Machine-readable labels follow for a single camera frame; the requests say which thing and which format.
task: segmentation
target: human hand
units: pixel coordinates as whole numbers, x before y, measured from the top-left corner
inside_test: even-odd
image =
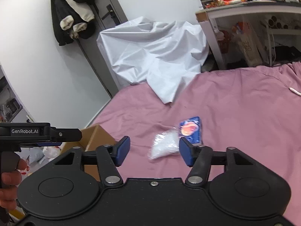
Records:
[[[25,160],[20,159],[17,169],[25,170],[27,163]],[[2,182],[6,185],[12,185],[8,189],[0,189],[0,206],[11,211],[17,206],[17,186],[22,181],[22,176],[19,171],[4,172],[1,175]]]

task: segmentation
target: door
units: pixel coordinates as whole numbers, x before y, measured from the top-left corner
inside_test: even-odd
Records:
[[[95,0],[95,6],[92,7],[92,10],[95,14],[96,31],[89,39],[80,38],[79,45],[99,80],[113,97],[118,92],[118,88],[113,80],[111,70],[107,67],[98,49],[96,39],[100,31],[119,25],[127,19],[117,0]]]

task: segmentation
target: pink bedsheet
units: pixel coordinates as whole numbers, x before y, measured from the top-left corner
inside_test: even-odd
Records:
[[[285,217],[301,225],[301,63],[202,73],[172,105],[147,84],[121,90],[94,121],[115,139],[128,135],[131,149],[118,168],[128,177],[182,177],[180,155],[148,160],[156,134],[199,116],[203,142],[216,151],[235,146],[287,180],[292,198]],[[213,178],[222,172],[214,167]]]

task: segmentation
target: blue box with orange graphic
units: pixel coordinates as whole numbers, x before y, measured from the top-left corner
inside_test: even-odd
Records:
[[[201,119],[196,116],[180,123],[179,137],[185,137],[191,144],[201,143]]]

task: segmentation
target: white packet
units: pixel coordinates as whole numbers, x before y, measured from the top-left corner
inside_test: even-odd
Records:
[[[179,135],[177,129],[174,127],[166,132],[156,135],[148,157],[150,160],[154,160],[166,155],[177,155],[178,152]]]

